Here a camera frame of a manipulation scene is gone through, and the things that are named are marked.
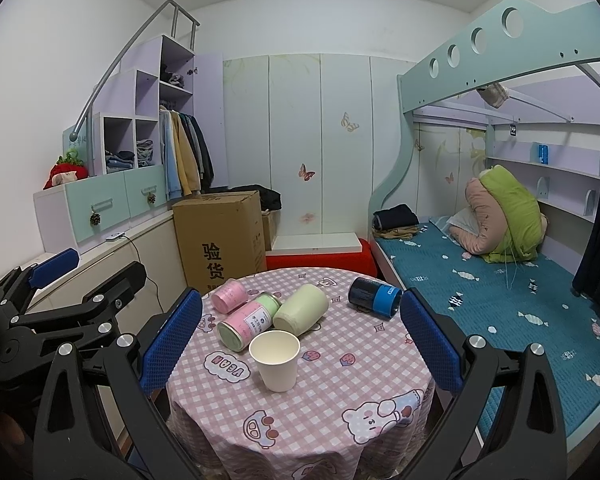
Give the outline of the brown cardboard box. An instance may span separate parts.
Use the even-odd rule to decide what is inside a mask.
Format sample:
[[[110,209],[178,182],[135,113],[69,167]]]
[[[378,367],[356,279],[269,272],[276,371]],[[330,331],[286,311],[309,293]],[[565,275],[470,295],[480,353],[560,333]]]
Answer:
[[[204,295],[230,278],[266,270],[258,192],[186,198],[172,212],[188,286]]]

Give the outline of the white butterfly wardrobe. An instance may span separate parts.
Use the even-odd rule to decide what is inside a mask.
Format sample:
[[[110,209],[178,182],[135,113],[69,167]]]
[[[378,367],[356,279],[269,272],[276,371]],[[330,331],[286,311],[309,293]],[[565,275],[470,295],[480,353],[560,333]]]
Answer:
[[[410,68],[348,54],[225,61],[228,182],[279,192],[279,234],[366,236],[368,201],[398,156],[398,78]]]

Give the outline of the white paper cup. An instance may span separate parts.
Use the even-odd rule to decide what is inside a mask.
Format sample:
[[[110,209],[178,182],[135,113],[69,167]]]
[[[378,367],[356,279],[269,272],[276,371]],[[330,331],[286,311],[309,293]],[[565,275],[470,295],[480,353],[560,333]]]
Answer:
[[[254,337],[249,354],[268,390],[286,392],[296,384],[300,341],[292,333],[268,330]]]

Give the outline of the folded dark clothes pile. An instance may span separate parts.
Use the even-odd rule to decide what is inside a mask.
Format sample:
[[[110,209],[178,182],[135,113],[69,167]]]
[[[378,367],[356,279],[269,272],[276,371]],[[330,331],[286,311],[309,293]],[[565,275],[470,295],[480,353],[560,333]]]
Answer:
[[[418,233],[419,220],[407,204],[375,211],[372,217],[374,237],[409,240]]]

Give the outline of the purple stair shelf unit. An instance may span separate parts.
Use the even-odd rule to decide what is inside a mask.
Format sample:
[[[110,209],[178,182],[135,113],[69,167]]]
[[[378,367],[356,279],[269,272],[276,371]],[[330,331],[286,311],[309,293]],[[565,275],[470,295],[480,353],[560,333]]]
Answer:
[[[222,54],[196,54],[166,35],[126,52],[92,105],[90,173],[108,172],[108,152],[133,151],[138,140],[158,142],[160,106],[196,118],[214,168],[212,185],[227,186]]]

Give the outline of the pink checkered tablecloth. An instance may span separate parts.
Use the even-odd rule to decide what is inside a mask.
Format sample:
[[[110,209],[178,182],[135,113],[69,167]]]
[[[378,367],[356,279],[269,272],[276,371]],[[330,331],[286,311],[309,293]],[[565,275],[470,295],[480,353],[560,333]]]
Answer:
[[[300,339],[297,381],[265,387],[248,352],[219,340],[210,301],[166,386],[169,428],[195,463],[232,479],[391,477],[417,453],[434,381],[400,318],[348,301],[350,271],[279,269],[246,276],[250,296],[321,289],[329,307]]]

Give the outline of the pink fuzzy cup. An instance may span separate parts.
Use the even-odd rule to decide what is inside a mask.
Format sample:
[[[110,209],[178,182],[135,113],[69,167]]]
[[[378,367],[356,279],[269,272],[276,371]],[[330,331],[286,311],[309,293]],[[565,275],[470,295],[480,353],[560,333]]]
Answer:
[[[234,278],[229,278],[210,295],[212,307],[222,314],[229,314],[246,304],[249,294],[245,286]]]

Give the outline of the pink green lidded jar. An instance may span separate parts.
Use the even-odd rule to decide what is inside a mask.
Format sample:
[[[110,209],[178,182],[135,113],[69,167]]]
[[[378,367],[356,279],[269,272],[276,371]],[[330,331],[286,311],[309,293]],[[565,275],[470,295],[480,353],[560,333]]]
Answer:
[[[242,352],[254,337],[273,325],[273,318],[282,304],[268,292],[251,299],[218,325],[220,341],[227,349]]]

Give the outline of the red storage bench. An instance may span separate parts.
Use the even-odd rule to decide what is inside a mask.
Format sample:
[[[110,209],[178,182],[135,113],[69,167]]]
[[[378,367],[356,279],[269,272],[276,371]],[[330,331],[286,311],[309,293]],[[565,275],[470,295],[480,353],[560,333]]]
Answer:
[[[279,236],[265,261],[268,270],[329,268],[379,275],[370,243],[353,233]]]

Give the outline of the green pink plush pillow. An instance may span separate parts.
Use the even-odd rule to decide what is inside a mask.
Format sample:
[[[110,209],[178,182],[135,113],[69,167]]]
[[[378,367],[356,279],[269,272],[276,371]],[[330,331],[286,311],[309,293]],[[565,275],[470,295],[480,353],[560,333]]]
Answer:
[[[528,262],[538,256],[547,218],[536,198],[502,165],[465,188],[467,207],[446,222],[450,237],[487,263]]]

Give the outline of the blue box on shelf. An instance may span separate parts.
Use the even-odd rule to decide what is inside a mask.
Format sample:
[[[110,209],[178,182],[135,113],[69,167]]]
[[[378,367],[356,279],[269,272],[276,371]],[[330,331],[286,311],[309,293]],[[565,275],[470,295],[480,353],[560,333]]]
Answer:
[[[548,164],[548,146],[546,144],[539,144],[536,149],[536,156],[538,156],[538,163],[542,165]]]

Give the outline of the teal patterned bed mattress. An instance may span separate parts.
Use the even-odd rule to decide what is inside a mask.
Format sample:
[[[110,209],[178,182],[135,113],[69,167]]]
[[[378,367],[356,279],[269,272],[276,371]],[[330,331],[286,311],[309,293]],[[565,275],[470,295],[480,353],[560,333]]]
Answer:
[[[574,448],[600,423],[600,311],[574,296],[572,276],[545,256],[487,263],[433,223],[410,240],[377,240],[393,274],[467,335],[521,351],[542,344]]]

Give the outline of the teal bunk bed frame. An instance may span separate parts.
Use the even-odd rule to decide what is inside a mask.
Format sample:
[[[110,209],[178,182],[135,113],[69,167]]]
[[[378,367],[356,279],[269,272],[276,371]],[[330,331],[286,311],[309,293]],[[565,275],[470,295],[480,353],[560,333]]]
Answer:
[[[502,165],[547,218],[538,257],[573,281],[600,199],[600,6],[550,12],[503,0],[400,75],[398,96],[398,159],[370,208],[417,180],[422,225],[450,236],[445,225],[467,207],[467,182]],[[594,304],[572,281],[573,295]]]

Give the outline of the cream low cabinet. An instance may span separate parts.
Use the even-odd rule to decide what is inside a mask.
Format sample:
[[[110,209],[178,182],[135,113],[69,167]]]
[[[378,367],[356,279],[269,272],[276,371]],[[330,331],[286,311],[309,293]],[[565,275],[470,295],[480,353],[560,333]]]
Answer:
[[[118,242],[105,243],[96,259],[85,261],[80,257],[74,270],[33,293],[27,311],[36,313],[79,304],[88,292],[133,261],[145,267],[146,283],[118,312],[117,322],[119,335],[136,336],[151,318],[168,312],[186,289],[172,219],[141,224],[126,232]],[[107,451],[118,451],[117,438],[125,426],[114,399],[100,398],[102,387],[111,392],[106,382],[102,382],[88,390],[86,402],[107,419],[105,426],[97,427],[96,441]],[[0,410],[1,467],[33,471],[33,442],[39,409],[40,406],[35,410]]]

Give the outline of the black blue cylinder cup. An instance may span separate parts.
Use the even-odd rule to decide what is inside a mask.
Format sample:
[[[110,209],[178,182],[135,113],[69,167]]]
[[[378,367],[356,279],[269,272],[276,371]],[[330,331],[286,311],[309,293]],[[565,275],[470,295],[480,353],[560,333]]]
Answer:
[[[356,278],[348,292],[353,307],[380,318],[392,318],[399,310],[401,297],[400,288],[368,278]]]

